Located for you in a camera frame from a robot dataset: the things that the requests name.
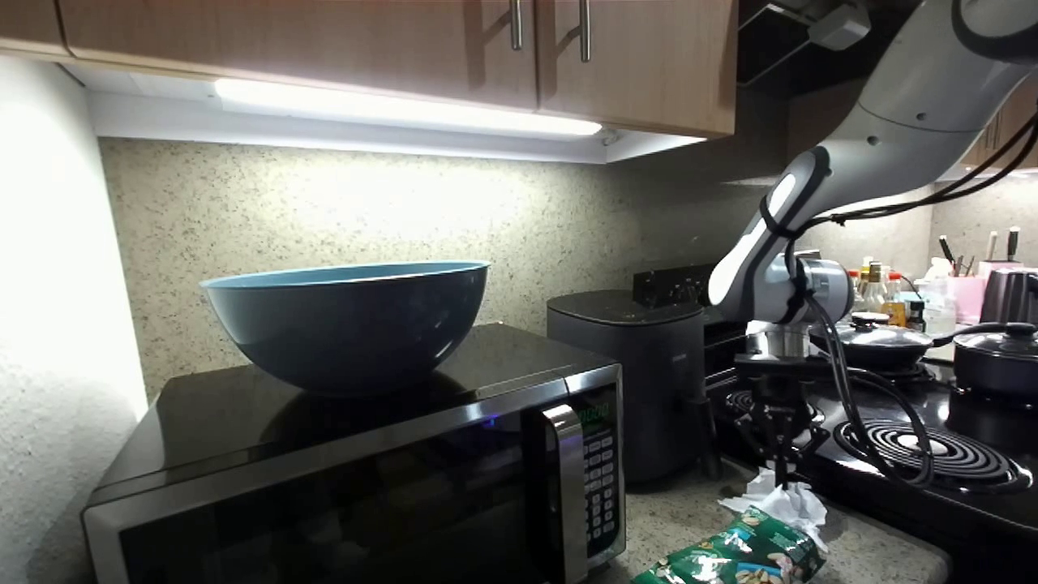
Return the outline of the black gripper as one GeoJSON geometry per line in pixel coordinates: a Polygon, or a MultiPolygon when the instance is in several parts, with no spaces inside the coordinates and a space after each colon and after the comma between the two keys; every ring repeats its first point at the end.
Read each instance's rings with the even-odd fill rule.
{"type": "Polygon", "coordinates": [[[748,415],[755,417],[746,420],[746,442],[781,486],[800,477],[803,446],[811,445],[803,428],[815,413],[803,399],[803,383],[815,372],[817,363],[800,324],[746,324],[746,351],[735,357],[735,380],[748,387],[748,415]]]}

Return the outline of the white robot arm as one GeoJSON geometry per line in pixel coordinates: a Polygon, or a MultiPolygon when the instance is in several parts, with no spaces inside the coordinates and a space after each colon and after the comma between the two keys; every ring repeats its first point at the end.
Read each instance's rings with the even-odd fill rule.
{"type": "Polygon", "coordinates": [[[840,127],[798,153],[715,266],[707,299],[767,335],[824,330],[828,371],[851,396],[836,321],[851,276],[798,258],[795,243],[836,209],[889,197],[943,174],[1038,64],[1038,0],[921,0],[840,127]]]}

